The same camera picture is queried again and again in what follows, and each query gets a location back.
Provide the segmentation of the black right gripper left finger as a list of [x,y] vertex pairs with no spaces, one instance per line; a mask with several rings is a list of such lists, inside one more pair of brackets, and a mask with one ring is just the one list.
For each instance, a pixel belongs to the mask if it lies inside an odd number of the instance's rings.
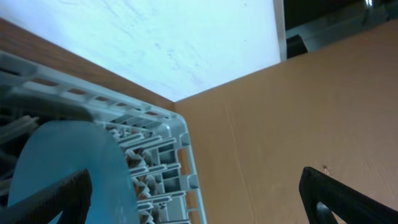
[[1,223],[84,223],[93,186],[88,170],[78,170],[1,212]]

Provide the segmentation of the dark blue plate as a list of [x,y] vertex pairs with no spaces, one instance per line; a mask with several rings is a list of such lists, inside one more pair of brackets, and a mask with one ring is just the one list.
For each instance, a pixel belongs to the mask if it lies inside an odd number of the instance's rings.
[[108,131],[87,121],[49,121],[33,132],[18,158],[8,205],[83,169],[93,186],[87,223],[139,223],[122,150]]

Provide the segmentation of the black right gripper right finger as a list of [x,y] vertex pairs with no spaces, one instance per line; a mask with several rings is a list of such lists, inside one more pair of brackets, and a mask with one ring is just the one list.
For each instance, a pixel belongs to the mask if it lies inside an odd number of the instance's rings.
[[299,192],[309,223],[397,223],[397,211],[312,168],[303,169]]

